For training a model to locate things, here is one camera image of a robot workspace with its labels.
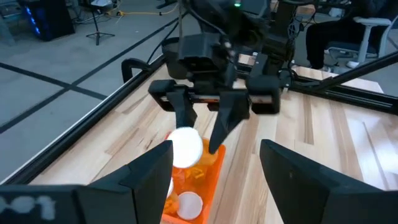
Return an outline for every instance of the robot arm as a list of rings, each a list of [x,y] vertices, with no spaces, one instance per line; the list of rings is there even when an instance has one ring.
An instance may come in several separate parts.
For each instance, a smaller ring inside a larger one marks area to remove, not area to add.
[[[291,9],[279,7],[278,11]],[[285,22],[277,24],[282,27]],[[225,44],[240,38],[207,33],[184,37],[181,44],[180,61],[192,72],[187,78],[194,87],[157,80],[149,92],[164,110],[176,113],[177,127],[194,125],[194,103],[207,103],[209,110],[218,111],[210,140],[215,152],[229,132],[249,118],[250,107],[258,114],[279,111],[279,77],[274,70],[278,65],[271,65],[283,62],[286,54],[270,45],[286,43],[285,32],[278,30],[271,28],[269,43],[264,43],[270,64],[263,74],[246,80],[246,89],[232,88],[235,61]],[[201,45],[192,50],[187,46],[193,41]],[[397,191],[383,192],[270,140],[262,140],[260,159],[284,223],[398,223]],[[164,141],[87,186],[2,185],[0,223],[160,223],[172,161],[172,143]]]
[[[244,119],[249,110],[256,114],[276,114],[280,109],[280,92],[284,87],[279,71],[294,52],[294,35],[289,26],[299,5],[313,1],[280,1],[275,22],[263,26],[250,19],[234,1],[185,2],[187,11],[214,32],[181,37],[179,62],[190,72],[189,88],[173,80],[156,80],[149,93],[166,111],[176,113],[177,128],[193,126],[197,114],[194,103],[207,103],[218,111],[210,138],[210,152],[215,153],[228,134]],[[247,44],[262,46],[268,56],[262,73],[246,79],[246,89],[234,89],[237,79],[235,49]]]

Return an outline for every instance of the person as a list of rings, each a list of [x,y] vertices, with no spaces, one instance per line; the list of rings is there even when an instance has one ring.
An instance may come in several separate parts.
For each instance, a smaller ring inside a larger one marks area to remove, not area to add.
[[[338,21],[322,22],[310,26],[306,35],[307,60],[311,68],[330,72],[323,64],[324,51],[331,41],[362,42],[365,26],[356,23],[354,17],[381,17],[393,20],[398,13],[397,0],[352,0],[349,12]],[[379,45],[385,27],[374,27],[369,43]]]

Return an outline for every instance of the concrete floor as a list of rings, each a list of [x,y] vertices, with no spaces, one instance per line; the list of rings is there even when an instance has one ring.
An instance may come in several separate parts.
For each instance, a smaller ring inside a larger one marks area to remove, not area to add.
[[[158,12],[158,4],[156,0],[125,0],[121,9]],[[93,24],[80,25],[76,34],[51,42],[37,40],[27,31],[17,33],[17,44],[12,47],[0,39],[0,67],[7,68],[0,68],[0,180],[119,88],[123,84],[121,62],[130,57],[146,61],[171,27],[141,45],[134,47],[135,43],[176,17],[177,10],[163,16],[130,15],[101,22],[100,31],[116,37],[101,39],[99,46],[85,37],[95,31]],[[189,16],[183,21],[183,29],[184,34],[199,32],[197,22]],[[302,33],[297,39],[295,56],[301,65],[308,63],[304,37]],[[398,35],[392,37],[398,43]],[[128,48],[131,50],[112,59]],[[387,48],[397,50],[392,45]],[[398,80],[392,69],[396,66],[367,78],[375,79],[386,92],[395,93]]]

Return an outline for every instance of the office chair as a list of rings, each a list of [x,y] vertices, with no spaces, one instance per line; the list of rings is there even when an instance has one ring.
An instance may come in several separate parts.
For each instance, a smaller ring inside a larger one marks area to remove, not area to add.
[[[398,15],[396,15],[395,19],[391,21],[390,19],[385,18],[362,18],[362,17],[355,17],[354,21],[364,25],[365,32],[363,35],[362,42],[360,44],[352,44],[347,42],[337,42],[333,41],[330,42],[326,47],[326,52],[330,54],[330,56],[337,60],[340,58],[355,58],[356,60],[349,61],[347,63],[347,67],[355,68],[359,64],[365,62],[367,58],[377,58],[382,57],[386,54],[386,43],[388,38],[388,33],[391,30],[391,27],[397,21]],[[369,38],[371,35],[371,31],[373,27],[376,26],[386,26],[381,40],[380,46],[377,49],[375,46],[369,45]],[[336,56],[341,52],[345,52],[344,56]]]

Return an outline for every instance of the desk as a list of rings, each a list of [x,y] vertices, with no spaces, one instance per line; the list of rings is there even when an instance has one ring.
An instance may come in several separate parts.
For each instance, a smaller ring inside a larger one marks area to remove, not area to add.
[[[296,70],[312,78],[332,75]],[[152,80],[166,78],[163,66],[31,184],[89,184],[162,142],[175,127],[175,115],[162,111],[147,89]],[[366,80],[347,85],[381,91],[377,83]],[[205,105],[195,109],[195,128],[208,138],[216,113]],[[261,139],[276,141],[380,189],[398,189],[398,117],[287,92],[280,114],[251,114],[224,142],[227,151],[208,223],[282,223],[262,172]]]
[[[278,8],[278,0],[271,1],[271,11],[276,11]],[[304,14],[304,15],[312,15],[315,12],[315,6],[313,4],[309,4],[306,6],[299,6],[297,8],[297,15]]]

